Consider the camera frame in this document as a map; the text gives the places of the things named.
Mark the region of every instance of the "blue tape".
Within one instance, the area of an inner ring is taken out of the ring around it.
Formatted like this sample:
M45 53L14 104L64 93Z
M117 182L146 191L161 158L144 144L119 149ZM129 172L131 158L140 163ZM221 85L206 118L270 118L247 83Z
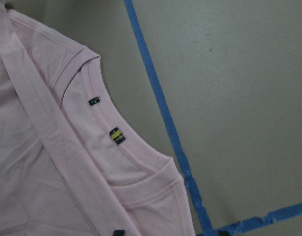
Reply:
M202 227L202 230L204 231L205 236L214 236L215 234L212 233L212 225L210 222L210 219L208 217L206 209L203 207L202 204L202 198L199 193L199 189L196 185L196 182L194 178L192 177L192 174L190 172L188 160L182 150L179 136L176 130L176 127L174 125L173 119L171 117L169 108L167 106L160 82L158 80L150 53L148 51L148 48L146 46L138 19L137 15L135 13L135 9L133 7L132 1L131 0L124 0L125 6L127 9L127 13L131 22L131 26L133 29L133 32L136 37L136 41L144 62L144 66L147 72L147 75L149 77L156 101L158 103L158 106L160 108L166 130L168 132L170 141L172 143L173 149L175 151L177 160L179 162L181 171L184 174L184 179L186 183L186 187L189 190L190 197L192 199L194 208L198 214L198 218Z
M231 235L241 234L247 231L262 228L264 226L271 225L275 222L280 222L300 215L302 215L302 203L292 205L283 209L279 209L276 211L272 211L263 218L260 217L250 218L247 220L243 220L222 227L218 230L228 231Z

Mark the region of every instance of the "pink shirt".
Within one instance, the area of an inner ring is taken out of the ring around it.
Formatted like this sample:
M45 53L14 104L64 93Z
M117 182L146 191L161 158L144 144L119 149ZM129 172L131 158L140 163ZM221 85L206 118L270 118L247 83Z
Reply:
M194 236L183 178L117 111L99 54L0 0L0 234L115 230Z

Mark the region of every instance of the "t-shirt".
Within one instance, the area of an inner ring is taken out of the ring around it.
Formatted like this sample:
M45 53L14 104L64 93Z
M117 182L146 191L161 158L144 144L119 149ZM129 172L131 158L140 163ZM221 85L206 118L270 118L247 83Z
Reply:
M195 235L173 158L118 112L100 55L1 0L0 235Z

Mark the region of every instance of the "pink fabric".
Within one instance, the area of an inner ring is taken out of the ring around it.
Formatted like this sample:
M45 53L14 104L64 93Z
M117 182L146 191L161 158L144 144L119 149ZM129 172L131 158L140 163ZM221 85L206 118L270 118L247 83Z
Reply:
M182 176L117 111L97 53L0 1L0 235L120 229L194 236Z

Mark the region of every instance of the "gray surface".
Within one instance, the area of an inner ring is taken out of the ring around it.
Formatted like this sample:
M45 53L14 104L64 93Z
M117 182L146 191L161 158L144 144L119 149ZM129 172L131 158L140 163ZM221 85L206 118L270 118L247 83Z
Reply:
M8 2L101 54L120 113L174 155L123 1ZM302 202L302 0L134 5L214 228ZM301 236L302 217L244 235Z

